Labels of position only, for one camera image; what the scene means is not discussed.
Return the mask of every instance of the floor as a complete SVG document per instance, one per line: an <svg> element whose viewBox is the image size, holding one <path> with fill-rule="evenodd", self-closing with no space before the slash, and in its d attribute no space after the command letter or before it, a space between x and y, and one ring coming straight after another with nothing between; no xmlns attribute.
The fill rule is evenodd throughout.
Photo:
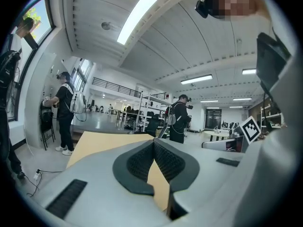
<svg viewBox="0 0 303 227"><path fill-rule="evenodd" d="M105 113L87 113L87 120L81 122L79 120L74 120L73 122L75 128L82 128L89 131L97 132L107 132L115 131L116 133L127 133L124 130L123 123L116 121L116 115L111 115ZM52 139L47 141L48 149L45 151L42 148L35 148L28 146L27 144L19 147L15 152L17 157L20 159L22 164L22 169L25 175L30 181L35 183L33 177L37 169L43 171L63 171L70 159L70 156L64 156L61 152L55 151L55 148L60 145L60 134L58 131L55 132L56 140L53 143ZM203 138L201 133L186 132L187 137L185 137L185 145L195 145L201 147ZM42 181L39 188L43 188L50 180L56 177L59 173L47 173L42 174ZM33 193L35 191L35 186L33 186L28 179L18 180L16 179L17 186L24 193Z"/></svg>

